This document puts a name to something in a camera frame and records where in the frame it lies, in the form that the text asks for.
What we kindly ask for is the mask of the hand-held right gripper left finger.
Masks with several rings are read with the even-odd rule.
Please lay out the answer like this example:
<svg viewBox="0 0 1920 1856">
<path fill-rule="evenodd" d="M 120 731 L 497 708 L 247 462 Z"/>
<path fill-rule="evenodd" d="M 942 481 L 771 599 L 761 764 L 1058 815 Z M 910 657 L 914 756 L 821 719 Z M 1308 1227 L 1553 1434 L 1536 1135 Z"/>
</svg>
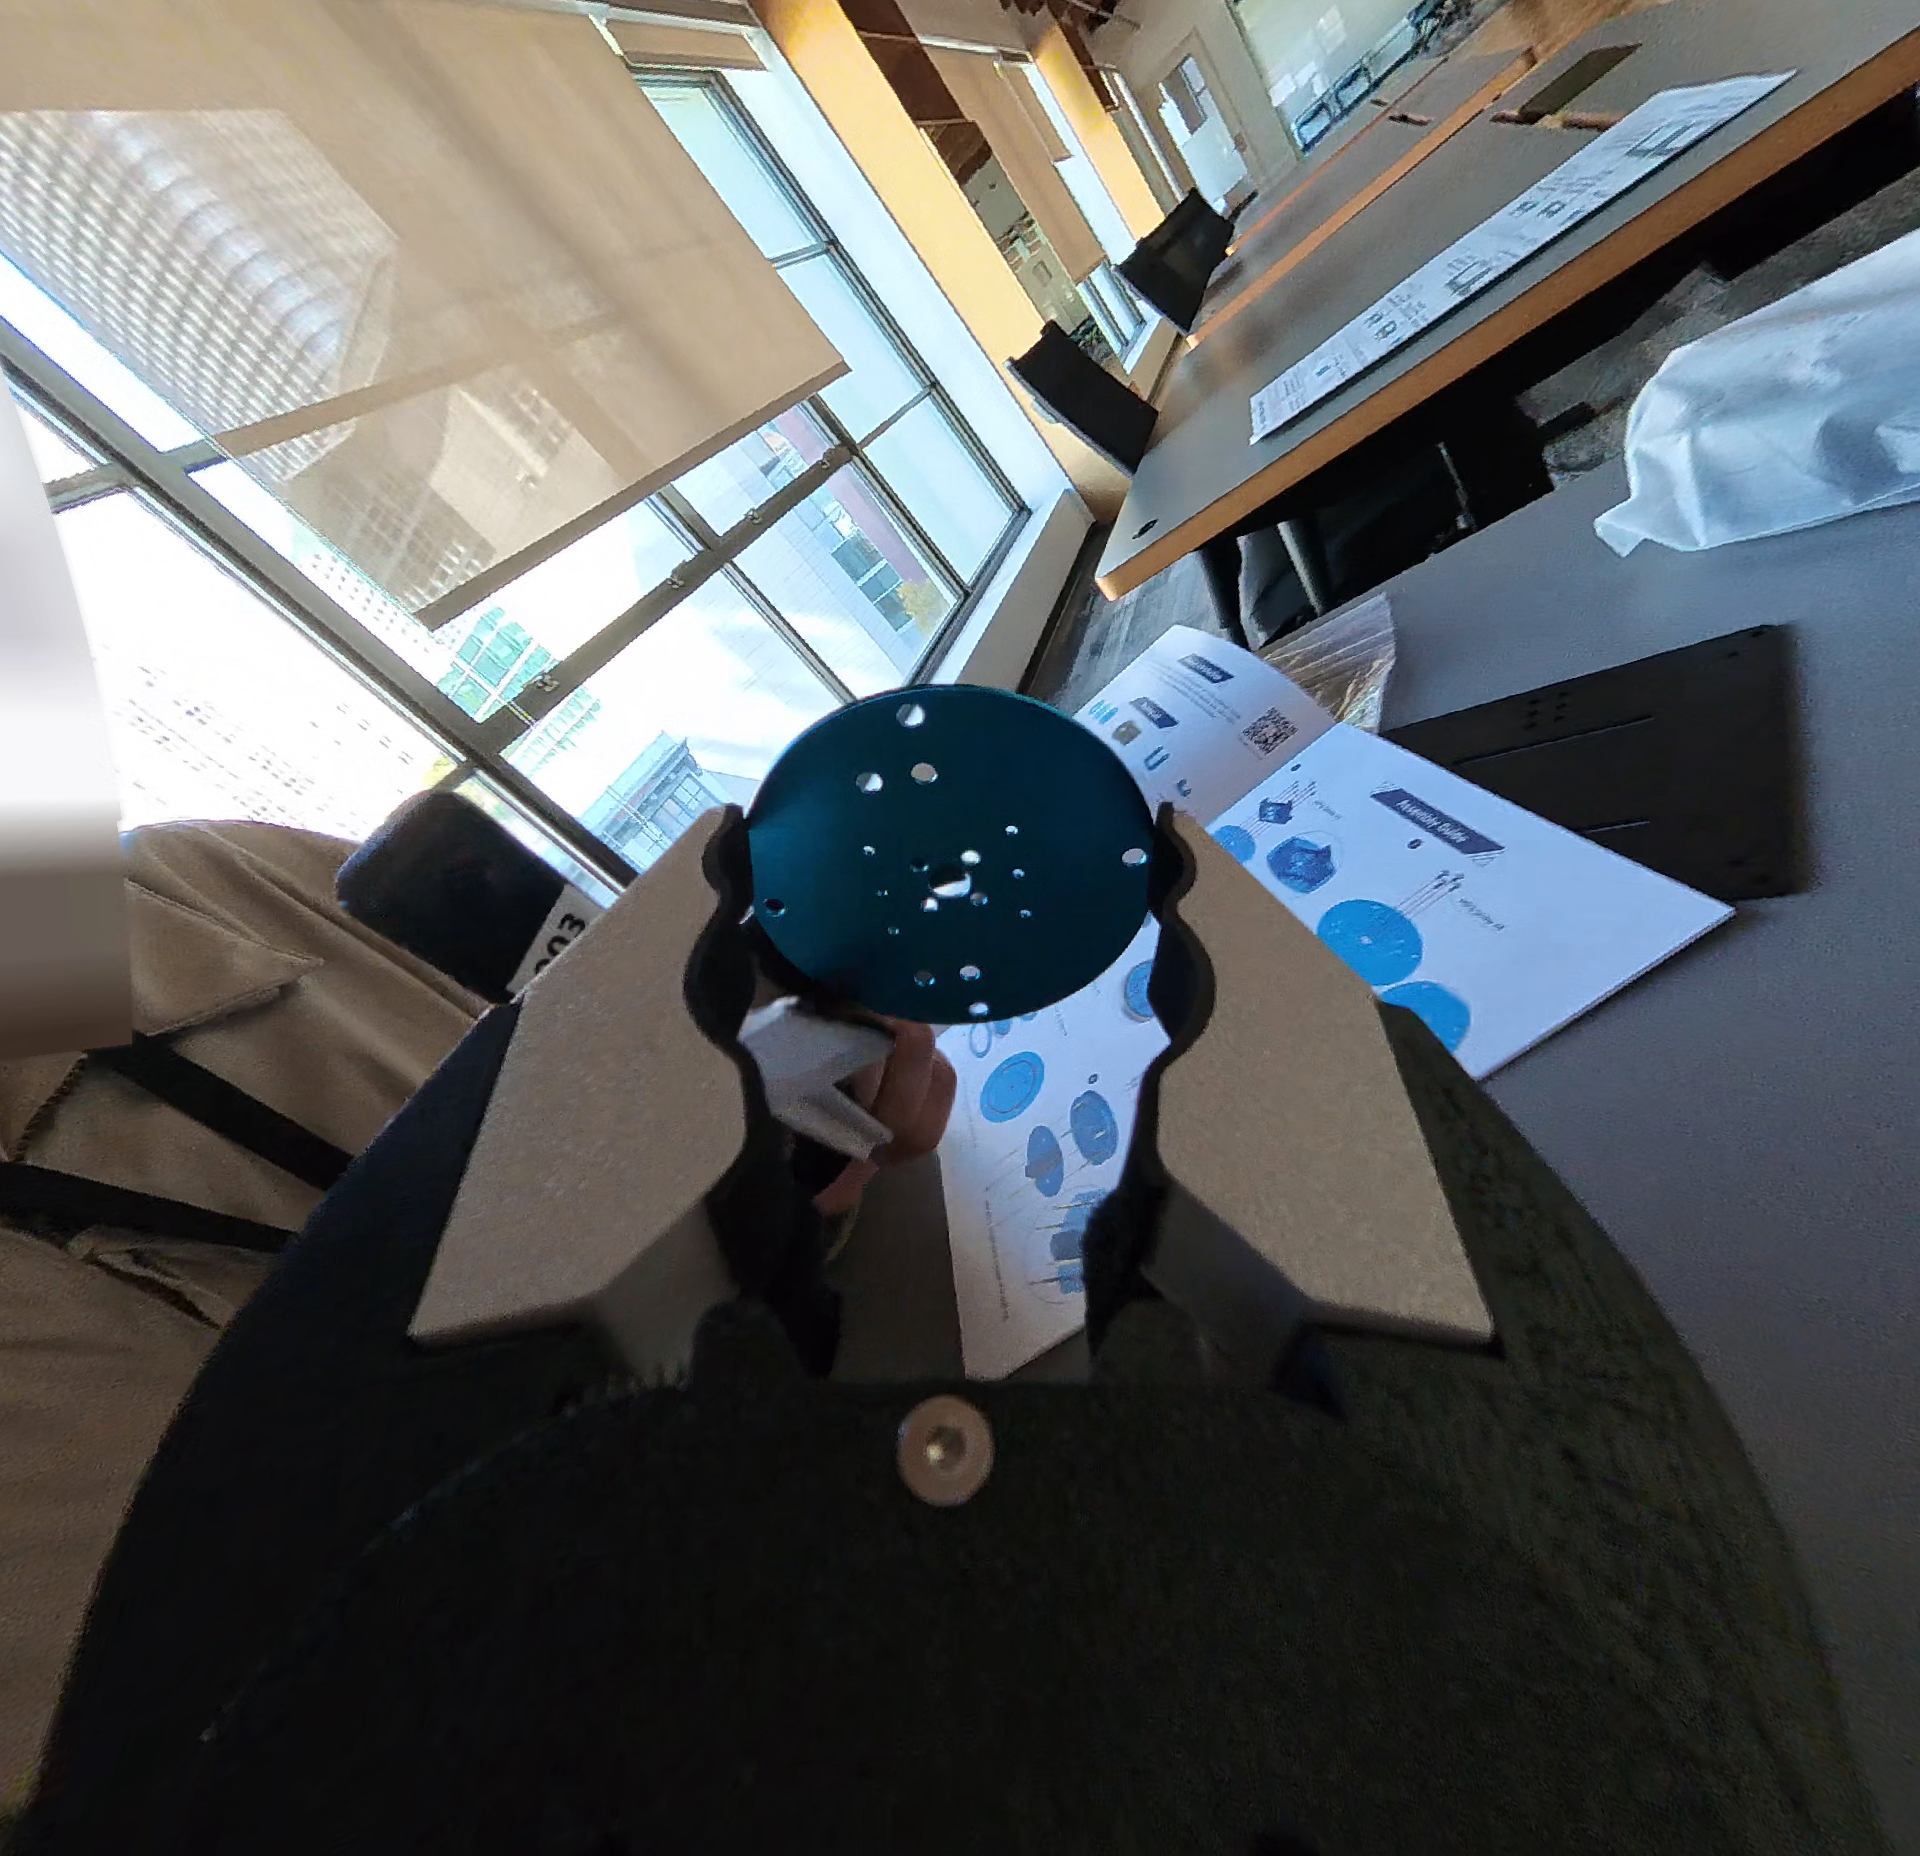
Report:
<svg viewBox="0 0 1920 1856">
<path fill-rule="evenodd" d="M 639 1379 L 690 1368 L 739 1290 L 708 1200 L 765 1115 L 742 862 L 741 809 L 708 811 L 521 992 L 413 1341 L 585 1323 Z"/>
</svg>

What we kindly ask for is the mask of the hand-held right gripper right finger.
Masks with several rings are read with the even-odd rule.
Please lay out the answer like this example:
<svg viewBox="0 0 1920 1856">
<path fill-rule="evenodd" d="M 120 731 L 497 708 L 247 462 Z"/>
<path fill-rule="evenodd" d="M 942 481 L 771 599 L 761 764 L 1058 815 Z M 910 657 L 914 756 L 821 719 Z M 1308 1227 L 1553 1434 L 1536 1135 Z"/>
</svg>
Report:
<svg viewBox="0 0 1920 1856">
<path fill-rule="evenodd" d="M 1495 1322 L 1374 992 L 1172 808 L 1149 898 L 1167 1047 L 1085 1240 L 1092 1359 L 1145 1305 L 1187 1319 L 1205 1371 L 1259 1384 L 1315 1329 L 1491 1350 Z"/>
</svg>

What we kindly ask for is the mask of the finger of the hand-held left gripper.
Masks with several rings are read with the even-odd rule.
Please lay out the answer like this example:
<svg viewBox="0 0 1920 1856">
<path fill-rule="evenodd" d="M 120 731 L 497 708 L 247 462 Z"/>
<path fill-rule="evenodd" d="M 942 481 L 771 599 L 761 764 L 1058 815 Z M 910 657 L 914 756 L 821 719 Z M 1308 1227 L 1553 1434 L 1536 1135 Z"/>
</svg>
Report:
<svg viewBox="0 0 1920 1856">
<path fill-rule="evenodd" d="M 771 1115 L 800 1139 L 844 1159 L 871 1159 L 893 1141 L 844 1090 L 891 1056 L 883 1027 L 821 1014 L 787 998 L 744 1014 L 739 1042 L 755 1061 Z"/>
</svg>

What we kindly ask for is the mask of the blue perforated round metal plate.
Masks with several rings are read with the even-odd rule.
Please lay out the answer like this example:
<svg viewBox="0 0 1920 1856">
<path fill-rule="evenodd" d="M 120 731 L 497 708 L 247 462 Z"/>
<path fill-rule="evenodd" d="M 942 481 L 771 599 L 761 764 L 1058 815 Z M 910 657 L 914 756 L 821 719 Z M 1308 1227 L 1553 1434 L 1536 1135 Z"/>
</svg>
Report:
<svg viewBox="0 0 1920 1856">
<path fill-rule="evenodd" d="M 808 988 L 929 1025 L 1070 1000 L 1149 917 L 1156 825 L 1115 751 L 1014 693 L 821 719 L 748 813 L 753 911 Z"/>
</svg>

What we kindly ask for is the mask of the grey office desk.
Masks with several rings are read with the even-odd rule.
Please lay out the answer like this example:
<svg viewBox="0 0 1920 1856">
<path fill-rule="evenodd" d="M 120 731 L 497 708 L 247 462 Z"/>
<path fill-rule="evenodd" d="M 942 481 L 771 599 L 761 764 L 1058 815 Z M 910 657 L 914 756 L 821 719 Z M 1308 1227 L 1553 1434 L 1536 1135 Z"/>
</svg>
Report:
<svg viewBox="0 0 1920 1856">
<path fill-rule="evenodd" d="M 1230 320 L 1262 289 L 1449 141 L 1539 65 L 1532 47 L 1449 54 L 1391 94 L 1370 97 L 1304 163 L 1300 181 L 1235 235 L 1187 345 Z"/>
<path fill-rule="evenodd" d="M 1774 87 L 1705 139 L 1477 289 L 1353 380 L 1255 437 L 1255 397 L 1324 372 L 1392 289 L 1430 266 L 1459 275 L 1457 243 L 1562 169 L 1600 134 L 1467 119 L 1353 223 L 1282 279 L 1248 292 L 1167 383 L 1164 408 L 1098 566 L 1123 598 L 1225 528 L 1342 462 L 1463 383 L 1526 388 L 1551 369 L 1549 329 L 1674 259 L 1719 212 L 1915 88 L 1918 0 L 1669 0 L 1607 20 L 1522 85 L 1584 54 L 1628 47 L 1589 91 L 1603 115 L 1729 78 Z"/>
</svg>

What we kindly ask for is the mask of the person's left hand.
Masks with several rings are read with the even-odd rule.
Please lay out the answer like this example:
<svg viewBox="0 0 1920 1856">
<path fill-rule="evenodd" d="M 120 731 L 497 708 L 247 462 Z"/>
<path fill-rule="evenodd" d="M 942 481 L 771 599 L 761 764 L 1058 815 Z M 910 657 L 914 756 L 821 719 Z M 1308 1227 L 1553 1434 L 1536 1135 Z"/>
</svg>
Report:
<svg viewBox="0 0 1920 1856">
<path fill-rule="evenodd" d="M 887 1031 L 891 1051 L 882 1061 L 850 1074 L 840 1090 L 877 1119 L 891 1141 L 867 1161 L 850 1161 L 813 1198 L 813 1206 L 827 1220 L 849 1219 L 880 1172 L 937 1150 L 956 1094 L 956 1074 L 937 1051 L 929 1025 L 883 1014 L 874 1023 Z"/>
</svg>

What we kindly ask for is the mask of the large glass window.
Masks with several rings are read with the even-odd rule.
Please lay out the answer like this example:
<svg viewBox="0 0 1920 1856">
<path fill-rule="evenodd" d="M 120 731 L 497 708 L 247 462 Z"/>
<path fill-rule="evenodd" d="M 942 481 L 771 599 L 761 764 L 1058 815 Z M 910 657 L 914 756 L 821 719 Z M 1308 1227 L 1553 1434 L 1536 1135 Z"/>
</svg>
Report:
<svg viewBox="0 0 1920 1856">
<path fill-rule="evenodd" d="M 844 375 L 623 498 L 581 392 L 407 329 L 400 231 L 273 110 L 5 115 L 5 329 L 123 825 L 365 837 L 526 788 L 635 867 L 924 677 L 1028 502 L 859 261 L 780 81 L 636 71 Z"/>
</svg>

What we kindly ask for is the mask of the assembly guide booklet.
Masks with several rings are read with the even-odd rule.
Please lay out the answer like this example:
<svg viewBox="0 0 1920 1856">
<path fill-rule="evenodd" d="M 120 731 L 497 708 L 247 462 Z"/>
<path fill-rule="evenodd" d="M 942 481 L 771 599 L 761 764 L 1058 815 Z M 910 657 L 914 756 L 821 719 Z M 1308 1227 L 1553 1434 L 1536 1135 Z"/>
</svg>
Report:
<svg viewBox="0 0 1920 1856">
<path fill-rule="evenodd" d="M 1732 915 L 1333 719 L 1280 667 L 1287 639 L 1259 658 L 1173 627 L 1076 720 L 1477 1082 Z M 1082 1232 L 1167 1047 L 1157 938 L 1148 919 L 1071 1000 L 939 1037 L 960 1074 L 939 1166 L 969 1379 L 1006 1379 L 1085 1323 Z"/>
</svg>

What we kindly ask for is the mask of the beige roller blind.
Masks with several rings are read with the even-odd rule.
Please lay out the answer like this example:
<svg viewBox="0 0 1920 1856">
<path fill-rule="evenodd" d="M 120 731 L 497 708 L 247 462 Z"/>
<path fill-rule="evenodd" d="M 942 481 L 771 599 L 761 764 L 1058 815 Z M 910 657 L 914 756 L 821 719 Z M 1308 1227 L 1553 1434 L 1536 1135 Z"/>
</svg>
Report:
<svg viewBox="0 0 1920 1856">
<path fill-rule="evenodd" d="M 5 0 L 5 256 L 413 613 L 846 375 L 579 13 Z"/>
</svg>

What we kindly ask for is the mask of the black office chair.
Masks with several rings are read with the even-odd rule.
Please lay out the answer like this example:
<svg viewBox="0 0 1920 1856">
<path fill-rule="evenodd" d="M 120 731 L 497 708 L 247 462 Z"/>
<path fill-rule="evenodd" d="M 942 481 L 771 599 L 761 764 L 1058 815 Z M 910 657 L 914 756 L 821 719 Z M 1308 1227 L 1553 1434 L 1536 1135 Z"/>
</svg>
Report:
<svg viewBox="0 0 1920 1856">
<path fill-rule="evenodd" d="M 1120 476 L 1141 472 L 1161 411 L 1056 320 L 1046 318 L 1035 345 L 1006 368 L 1048 420 L 1071 432 Z"/>
<path fill-rule="evenodd" d="M 1183 201 L 1118 264 L 1129 292 L 1183 335 L 1191 335 L 1235 239 L 1234 220 L 1199 190 Z"/>
</svg>

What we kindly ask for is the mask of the white plastic bag bundle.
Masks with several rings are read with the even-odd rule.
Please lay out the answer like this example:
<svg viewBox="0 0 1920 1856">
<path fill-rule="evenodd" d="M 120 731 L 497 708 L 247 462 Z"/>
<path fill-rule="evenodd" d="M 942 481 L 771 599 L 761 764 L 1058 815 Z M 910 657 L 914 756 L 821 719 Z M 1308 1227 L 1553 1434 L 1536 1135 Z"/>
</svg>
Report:
<svg viewBox="0 0 1920 1856">
<path fill-rule="evenodd" d="M 1918 499 L 1918 238 L 1698 339 L 1628 413 L 1618 558 L 1785 537 Z"/>
</svg>

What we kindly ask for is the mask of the printed paper sheet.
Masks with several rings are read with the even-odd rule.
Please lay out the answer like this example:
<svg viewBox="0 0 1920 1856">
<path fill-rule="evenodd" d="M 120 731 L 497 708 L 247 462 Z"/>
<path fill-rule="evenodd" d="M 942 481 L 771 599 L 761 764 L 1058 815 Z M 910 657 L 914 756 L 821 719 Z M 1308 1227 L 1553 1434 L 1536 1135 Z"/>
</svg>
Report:
<svg viewBox="0 0 1920 1856">
<path fill-rule="evenodd" d="M 1748 74 L 1705 87 L 1648 97 L 1603 128 L 1567 163 L 1482 220 L 1412 276 L 1388 289 L 1313 355 L 1290 365 L 1251 399 L 1251 442 L 1287 429 L 1349 380 L 1396 355 L 1425 329 L 1449 318 L 1549 243 L 1637 188 L 1683 150 L 1714 135 L 1795 78 Z"/>
</svg>

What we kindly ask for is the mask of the black flat base plate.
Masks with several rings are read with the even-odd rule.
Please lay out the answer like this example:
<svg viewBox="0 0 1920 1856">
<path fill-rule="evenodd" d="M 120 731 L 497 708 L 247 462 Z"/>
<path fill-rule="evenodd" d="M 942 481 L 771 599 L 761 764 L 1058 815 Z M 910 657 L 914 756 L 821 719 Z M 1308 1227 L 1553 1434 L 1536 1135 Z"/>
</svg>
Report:
<svg viewBox="0 0 1920 1856">
<path fill-rule="evenodd" d="M 1813 879 L 1795 655 L 1752 626 L 1386 737 L 1724 905 L 1788 898 Z"/>
</svg>

